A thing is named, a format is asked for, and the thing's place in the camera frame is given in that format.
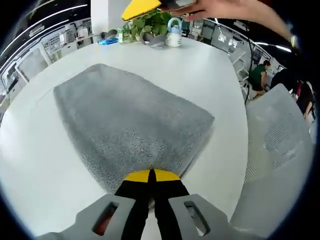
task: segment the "green shirt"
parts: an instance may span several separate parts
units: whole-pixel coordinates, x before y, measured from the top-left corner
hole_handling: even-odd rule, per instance
[[[261,85],[261,73],[265,71],[266,71],[265,66],[263,64],[260,64],[256,66],[256,68],[253,69],[249,75],[257,84]]]

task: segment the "office desk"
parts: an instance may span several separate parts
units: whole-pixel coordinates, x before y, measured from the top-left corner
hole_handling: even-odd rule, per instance
[[[152,49],[139,42],[91,44],[27,84],[0,128],[0,180],[22,222],[35,235],[59,232],[74,223],[76,213],[106,194],[70,142],[53,96],[55,86],[98,63],[140,75],[215,117],[212,135],[182,181],[190,194],[200,194],[230,219],[247,167],[243,96],[225,52],[183,38],[180,48]],[[143,236],[159,238],[152,228]]]
[[[81,38],[76,38],[74,41],[59,47],[58,49],[54,50],[53,52],[50,52],[49,55],[50,56],[55,56],[55,58],[57,60],[60,60],[61,58],[65,57],[66,55],[76,51],[78,49],[78,47],[79,47],[78,46],[78,42],[81,42],[81,41],[84,41],[84,40],[91,41],[90,40],[91,38],[94,38],[94,37],[97,37],[97,36],[98,36],[98,34],[90,34],[88,36],[84,36],[84,37],[81,37]]]

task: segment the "hand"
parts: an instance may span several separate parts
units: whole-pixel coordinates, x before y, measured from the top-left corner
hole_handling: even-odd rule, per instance
[[[172,15],[183,15],[197,12],[185,18],[195,21],[205,18],[238,19],[261,24],[287,41],[291,40],[291,33],[285,22],[269,6],[258,0],[197,0],[196,3],[173,11]]]
[[[198,0],[194,4],[175,10],[172,15],[183,15],[200,11],[186,17],[186,21],[195,21],[204,18],[242,19],[252,15],[251,2],[257,0]]]

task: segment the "blue object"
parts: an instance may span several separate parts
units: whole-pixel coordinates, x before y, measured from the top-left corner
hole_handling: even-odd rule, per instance
[[[171,26],[174,21],[177,21],[179,23],[179,26],[177,26],[177,25]],[[182,21],[177,17],[171,18],[168,22],[167,30],[169,33],[172,33],[172,34],[181,34],[182,33]]]
[[[110,45],[110,44],[115,44],[116,42],[118,42],[118,38],[114,37],[107,40],[99,40],[98,45]]]

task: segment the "green leaves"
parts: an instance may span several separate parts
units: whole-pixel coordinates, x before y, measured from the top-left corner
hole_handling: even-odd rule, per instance
[[[168,30],[167,30],[167,25],[162,25],[161,28],[160,28],[160,32],[159,34],[167,34]]]
[[[160,28],[161,28],[161,24],[159,24],[159,23],[156,23],[154,26],[153,26],[153,28],[152,28],[152,33],[154,34],[154,35],[159,35],[159,33],[160,33]]]
[[[138,29],[136,27],[131,29],[131,36],[136,37],[136,34],[138,33]]]
[[[151,26],[145,26],[144,28],[143,28],[143,30],[146,32],[146,33],[150,33],[151,32]]]
[[[163,24],[168,25],[169,20],[172,18],[171,14],[169,12],[162,12],[160,15],[163,19]]]
[[[137,28],[143,29],[145,26],[145,21],[142,19],[134,19],[133,20],[133,25],[136,26]]]
[[[123,29],[128,29],[131,41],[135,41],[136,36],[139,36],[142,30],[146,33],[152,33],[154,36],[165,35],[168,32],[167,25],[171,17],[169,12],[154,9],[135,18],[132,23],[123,26]]]
[[[179,22],[177,20],[174,20],[171,24],[171,26],[174,26],[174,25],[179,25]]]

